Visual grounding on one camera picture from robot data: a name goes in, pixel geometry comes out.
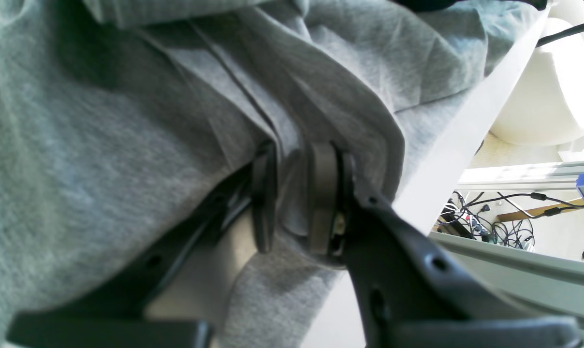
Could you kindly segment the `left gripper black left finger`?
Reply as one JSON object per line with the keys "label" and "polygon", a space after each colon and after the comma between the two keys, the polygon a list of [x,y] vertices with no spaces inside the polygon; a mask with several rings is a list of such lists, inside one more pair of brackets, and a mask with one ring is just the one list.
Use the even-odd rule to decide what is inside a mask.
{"label": "left gripper black left finger", "polygon": [[16,315],[7,346],[219,347],[238,277],[272,248],[276,197],[276,148],[264,143],[117,275],[68,304]]}

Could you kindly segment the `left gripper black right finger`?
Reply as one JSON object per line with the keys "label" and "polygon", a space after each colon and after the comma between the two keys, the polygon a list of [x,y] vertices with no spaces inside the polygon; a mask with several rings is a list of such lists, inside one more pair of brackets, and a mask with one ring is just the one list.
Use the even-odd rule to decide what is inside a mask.
{"label": "left gripper black right finger", "polygon": [[348,270],[368,348],[579,348],[575,319],[527,310],[402,220],[331,143],[309,156],[308,247]]}

